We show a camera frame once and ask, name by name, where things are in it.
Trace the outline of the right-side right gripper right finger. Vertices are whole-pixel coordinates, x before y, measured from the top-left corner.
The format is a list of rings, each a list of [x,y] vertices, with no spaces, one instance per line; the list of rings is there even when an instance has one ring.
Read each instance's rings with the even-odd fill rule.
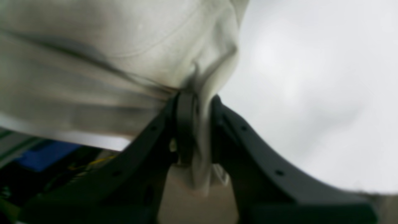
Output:
[[[230,176],[239,224],[376,224],[363,197],[325,184],[276,153],[219,96],[211,101],[211,156]]]

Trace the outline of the right-side right gripper left finger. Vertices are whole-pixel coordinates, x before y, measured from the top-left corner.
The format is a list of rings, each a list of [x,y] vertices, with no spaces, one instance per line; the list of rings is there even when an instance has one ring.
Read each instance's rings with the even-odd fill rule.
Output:
[[[180,92],[123,152],[30,200],[20,224],[155,224],[168,170],[192,163],[197,97]]]

